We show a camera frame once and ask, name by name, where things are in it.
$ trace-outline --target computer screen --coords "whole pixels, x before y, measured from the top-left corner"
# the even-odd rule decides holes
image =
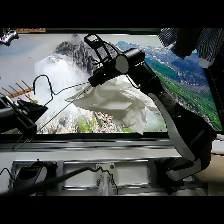
[[[94,70],[90,60],[91,51],[84,43],[87,34],[21,34],[10,47],[0,46],[0,88],[2,95],[27,90],[25,94],[12,97],[45,104],[51,99],[45,78],[37,81],[37,92],[32,91],[33,80],[40,74],[49,76],[53,89],[84,83]],[[186,109],[203,117],[216,131],[222,131],[221,122],[205,73],[199,66],[197,52],[184,60],[168,48],[164,48],[156,35],[100,34],[104,41],[114,44],[121,51],[139,48],[146,54],[145,61],[159,76],[164,88]],[[74,95],[68,89],[55,96],[48,104],[48,111],[37,121],[38,128],[46,124]],[[146,107],[144,132],[166,132],[166,124],[153,101]],[[85,110],[70,105],[38,134],[64,133],[120,133],[133,132],[120,126],[113,116]],[[10,130],[8,134],[18,133]]]

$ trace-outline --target crumpled white fabric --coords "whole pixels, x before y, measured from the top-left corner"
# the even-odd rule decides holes
[[[71,102],[74,98],[75,96],[70,97],[66,101]],[[113,116],[117,125],[129,127],[140,134],[143,134],[146,125],[146,107],[151,111],[158,111],[153,101],[135,89],[125,76],[91,88],[73,103],[86,110]]]

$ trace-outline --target landscape wallpaper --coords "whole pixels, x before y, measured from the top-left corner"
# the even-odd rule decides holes
[[[20,39],[13,41],[10,47],[0,46],[0,87],[7,88],[8,85],[14,87],[14,83],[20,80],[25,80],[32,86],[34,78],[40,74],[49,76],[55,92],[86,82],[95,69],[93,62],[96,58],[89,46],[84,43],[84,36],[85,34],[28,34],[20,35]],[[222,130],[207,79],[198,64],[196,53],[183,60],[164,48],[157,36],[106,34],[99,36],[121,51],[133,47],[143,50],[146,53],[145,61],[175,100],[203,117],[215,130]],[[77,92],[80,88],[68,89],[55,97],[48,104],[49,110],[37,121],[38,127],[42,127],[67,105],[65,99],[73,96],[74,91]],[[37,94],[30,95],[39,104],[48,102],[50,92],[45,78],[37,81]],[[159,110],[150,99],[149,103],[150,106],[146,107],[147,121],[144,131],[166,131]],[[113,117],[107,114],[70,105],[39,131],[39,134],[115,132],[133,132],[133,130],[118,126]]]

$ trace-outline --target black frame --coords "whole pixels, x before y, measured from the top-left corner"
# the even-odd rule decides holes
[[[97,34],[132,34],[132,35],[158,35],[161,28],[46,28],[45,33],[35,34],[60,34],[60,33],[97,33]],[[208,83],[215,101],[217,111],[219,113],[220,101],[217,97],[217,91],[212,81],[212,76],[206,71]],[[219,114],[219,118],[224,127],[223,116]],[[217,134],[224,134],[224,131],[217,131]],[[1,134],[0,142],[14,142],[19,139],[20,134]],[[38,134],[34,137],[34,141],[113,141],[113,139],[131,139],[131,140],[144,140],[144,139],[159,139],[169,138],[167,132],[147,132],[143,135],[138,133],[68,133],[68,134]]]

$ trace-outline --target striped fabric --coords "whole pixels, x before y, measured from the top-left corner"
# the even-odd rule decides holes
[[[161,30],[158,37],[164,47],[171,44],[174,44],[175,46],[178,29],[179,28],[164,28]],[[198,38],[195,49],[197,49],[199,58],[211,62],[218,54],[223,42],[224,28],[204,28]]]

